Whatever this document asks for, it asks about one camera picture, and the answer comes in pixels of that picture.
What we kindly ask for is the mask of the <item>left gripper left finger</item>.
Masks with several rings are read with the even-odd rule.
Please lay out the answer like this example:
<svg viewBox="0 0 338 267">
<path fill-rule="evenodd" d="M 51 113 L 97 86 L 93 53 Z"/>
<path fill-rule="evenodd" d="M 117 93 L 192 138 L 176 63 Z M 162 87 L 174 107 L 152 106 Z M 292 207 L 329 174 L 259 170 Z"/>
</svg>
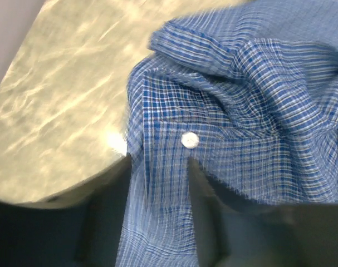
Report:
<svg viewBox="0 0 338 267">
<path fill-rule="evenodd" d="M 44 201 L 0 201 L 0 266 L 114 266 L 130 176 L 128 155 Z"/>
</svg>

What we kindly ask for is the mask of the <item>blue checked long sleeve shirt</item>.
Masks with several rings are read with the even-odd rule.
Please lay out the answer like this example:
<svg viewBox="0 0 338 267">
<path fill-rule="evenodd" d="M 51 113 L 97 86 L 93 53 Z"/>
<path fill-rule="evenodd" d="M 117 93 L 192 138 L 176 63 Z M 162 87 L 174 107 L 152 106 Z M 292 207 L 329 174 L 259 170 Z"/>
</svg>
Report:
<svg viewBox="0 0 338 267">
<path fill-rule="evenodd" d="M 117 266 L 197 266 L 187 162 L 266 204 L 338 202 L 338 1 L 168 21 L 128 81 Z"/>
</svg>

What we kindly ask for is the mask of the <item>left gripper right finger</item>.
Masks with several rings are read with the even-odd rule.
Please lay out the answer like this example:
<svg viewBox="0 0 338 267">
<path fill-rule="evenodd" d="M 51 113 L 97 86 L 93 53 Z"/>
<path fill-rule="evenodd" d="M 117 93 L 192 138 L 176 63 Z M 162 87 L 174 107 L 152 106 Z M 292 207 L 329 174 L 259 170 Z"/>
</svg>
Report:
<svg viewBox="0 0 338 267">
<path fill-rule="evenodd" d="M 188 160 L 200 266 L 338 266 L 338 204 L 264 205 Z"/>
</svg>

